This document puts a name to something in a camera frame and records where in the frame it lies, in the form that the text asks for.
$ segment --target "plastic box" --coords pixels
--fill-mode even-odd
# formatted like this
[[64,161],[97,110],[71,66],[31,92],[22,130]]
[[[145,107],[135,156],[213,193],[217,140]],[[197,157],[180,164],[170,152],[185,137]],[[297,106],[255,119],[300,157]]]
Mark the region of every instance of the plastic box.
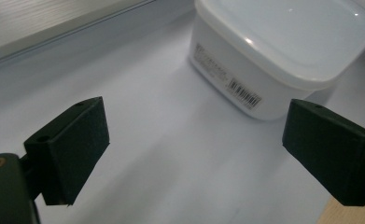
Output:
[[349,0],[196,0],[190,60],[248,115],[277,119],[291,99],[334,84],[365,50]]

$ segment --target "barcode label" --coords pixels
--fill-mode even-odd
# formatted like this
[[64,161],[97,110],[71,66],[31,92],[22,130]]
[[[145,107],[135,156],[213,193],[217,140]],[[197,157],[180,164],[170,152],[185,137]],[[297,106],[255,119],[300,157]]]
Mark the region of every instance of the barcode label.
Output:
[[244,104],[248,109],[253,109],[261,101],[255,92],[250,91],[243,86],[235,78],[229,83],[228,92],[231,93],[240,103]]
[[196,45],[194,59],[206,71],[210,78],[217,81],[220,88],[230,93],[247,109],[252,110],[260,104],[262,98],[243,83],[239,82],[231,72],[212,57],[200,44]]

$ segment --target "barcode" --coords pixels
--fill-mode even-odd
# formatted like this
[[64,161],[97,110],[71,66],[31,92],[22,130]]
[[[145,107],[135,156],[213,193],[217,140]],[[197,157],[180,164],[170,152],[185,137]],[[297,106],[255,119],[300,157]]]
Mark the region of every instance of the barcode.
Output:
[[255,92],[248,90],[235,78],[229,83],[228,91],[248,109],[253,109],[261,101]]

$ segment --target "white surface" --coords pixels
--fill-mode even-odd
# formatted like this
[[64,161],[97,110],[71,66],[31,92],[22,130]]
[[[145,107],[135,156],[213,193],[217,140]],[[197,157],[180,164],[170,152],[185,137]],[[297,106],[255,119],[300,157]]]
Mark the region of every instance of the white surface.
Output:
[[196,7],[248,59],[301,90],[334,84],[365,49],[365,10],[349,0],[198,0]]
[[190,43],[192,64],[229,100],[256,119],[279,119],[291,99],[312,91],[291,88],[269,76],[196,17]]
[[[102,95],[111,144],[73,206],[43,224],[315,223],[329,195],[260,122],[188,63],[190,0],[158,0],[0,64],[0,152]],[[365,53],[310,97],[365,126]]]
[[0,0],[0,59],[145,0]]

